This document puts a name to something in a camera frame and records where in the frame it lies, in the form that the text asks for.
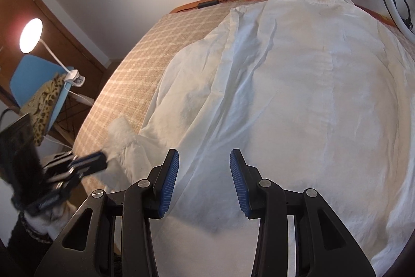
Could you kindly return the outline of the left hand grey knit glove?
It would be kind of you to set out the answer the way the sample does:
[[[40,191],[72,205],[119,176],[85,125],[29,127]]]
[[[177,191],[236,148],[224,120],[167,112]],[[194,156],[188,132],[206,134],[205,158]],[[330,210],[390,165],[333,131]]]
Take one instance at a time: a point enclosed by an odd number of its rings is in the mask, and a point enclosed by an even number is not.
[[[76,211],[74,205],[64,202],[35,217],[30,216],[28,212],[21,212],[20,215],[31,231],[39,235],[48,235],[55,240]]]

